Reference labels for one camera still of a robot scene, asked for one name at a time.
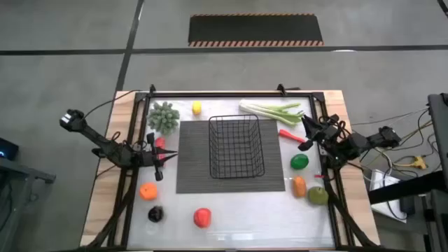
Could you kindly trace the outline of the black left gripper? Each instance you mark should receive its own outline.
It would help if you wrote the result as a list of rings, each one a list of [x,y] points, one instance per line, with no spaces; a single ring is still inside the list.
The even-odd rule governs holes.
[[[160,158],[160,155],[174,153],[173,155]],[[177,150],[166,150],[155,145],[155,134],[149,133],[146,135],[146,143],[141,144],[139,151],[139,165],[141,167],[154,167],[155,168],[155,180],[161,181],[163,179],[163,173],[160,168],[163,163],[174,158],[178,155]]]

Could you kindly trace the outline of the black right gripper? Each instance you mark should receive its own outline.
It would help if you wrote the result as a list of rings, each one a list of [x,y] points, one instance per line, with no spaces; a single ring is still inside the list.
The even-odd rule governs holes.
[[[301,151],[308,151],[314,142],[327,146],[333,144],[341,133],[339,125],[339,116],[333,114],[331,116],[322,115],[318,120],[314,120],[307,115],[302,117],[307,140],[298,146]]]

